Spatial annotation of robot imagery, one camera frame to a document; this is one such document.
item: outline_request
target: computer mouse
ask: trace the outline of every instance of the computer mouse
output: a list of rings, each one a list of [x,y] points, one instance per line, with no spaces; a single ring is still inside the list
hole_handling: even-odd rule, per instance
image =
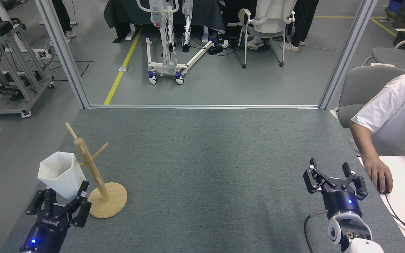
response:
[[[390,193],[390,191],[389,191],[388,188],[387,188],[387,183],[385,184],[384,192],[381,192],[380,185],[381,185],[381,184],[379,183],[379,179],[378,179],[378,187],[377,187],[377,190],[378,190],[378,192],[379,192],[380,194],[389,194],[389,193]]]

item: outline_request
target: yellow floor line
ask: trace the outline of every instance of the yellow floor line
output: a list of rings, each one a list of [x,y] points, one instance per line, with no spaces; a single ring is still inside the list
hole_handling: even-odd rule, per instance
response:
[[[381,23],[379,23],[379,21],[377,21],[376,19],[386,19],[385,17],[371,17],[370,18],[373,22],[375,22],[378,26],[382,27],[382,29],[386,30],[387,32],[389,32],[391,35],[393,36],[397,36],[394,32],[392,32],[390,29],[388,29],[387,27],[384,27],[384,25],[382,25]]]
[[[334,19],[352,19],[354,17],[351,16],[314,16],[314,18],[334,18]],[[386,19],[387,17],[371,17],[370,19],[375,22],[378,26],[380,26],[382,29],[386,30],[387,32],[389,32],[391,35],[393,36],[397,36],[394,32],[392,32],[390,29],[388,29],[387,27],[384,27],[384,25],[382,25],[381,23],[379,23],[379,21],[377,21],[376,19]]]
[[[314,18],[352,19],[353,16],[314,16]]]
[[[134,42],[132,42],[132,45],[130,46],[129,52],[127,53],[127,56],[124,59],[122,67],[127,66],[127,63],[129,62],[129,59],[135,49],[135,46],[137,46],[137,42],[139,41],[142,30],[143,30],[143,26],[140,27],[137,34],[135,35]],[[104,104],[110,104],[110,101],[112,100],[112,97],[114,96],[114,93],[117,90],[118,84],[121,80],[121,77],[123,76],[123,73],[124,72],[118,72],[117,78],[115,79],[114,84],[112,85],[112,88],[110,89],[109,94],[107,95],[106,101],[104,101]]]

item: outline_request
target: white t-shirt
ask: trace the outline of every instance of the white t-shirt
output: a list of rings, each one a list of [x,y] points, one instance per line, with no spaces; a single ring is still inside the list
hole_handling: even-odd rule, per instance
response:
[[[405,155],[405,74],[387,83],[351,120],[370,129],[379,156]]]

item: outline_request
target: metal rack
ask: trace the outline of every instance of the metal rack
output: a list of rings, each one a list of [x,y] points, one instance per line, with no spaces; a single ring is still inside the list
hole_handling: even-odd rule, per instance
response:
[[[26,59],[24,59],[23,53],[18,48],[15,41],[15,37],[18,37],[23,45],[27,49],[29,57],[32,59],[32,64],[34,64],[35,69],[38,72],[38,75],[41,77],[40,80],[36,79],[36,75],[33,72],[33,69],[29,67]],[[4,50],[2,50],[2,45],[5,44],[12,50],[12,57],[10,59],[5,55]],[[21,31],[21,26],[16,24],[13,26],[13,30],[7,34],[0,37],[0,57],[2,62],[7,67],[10,75],[13,77],[14,82],[16,83],[17,88],[21,91],[24,96],[24,99],[18,101],[10,101],[7,96],[0,94],[0,113],[20,113],[22,118],[31,116],[31,108],[37,102],[38,98],[45,91],[46,88],[54,88],[54,83],[52,82],[52,76],[47,76],[37,61],[37,55],[32,50],[29,43],[27,43],[26,37]],[[18,69],[14,61],[18,61],[21,66],[21,70],[26,75],[27,80],[31,84],[30,87],[26,87],[24,82],[18,75]],[[6,77],[3,75],[0,69],[0,82],[1,85],[8,85]]]

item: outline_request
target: white pentagonal cup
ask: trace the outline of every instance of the white pentagonal cup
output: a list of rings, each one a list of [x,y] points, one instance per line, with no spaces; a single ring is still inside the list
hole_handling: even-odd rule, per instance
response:
[[[67,200],[77,195],[84,173],[73,153],[55,152],[40,162],[37,178]]]

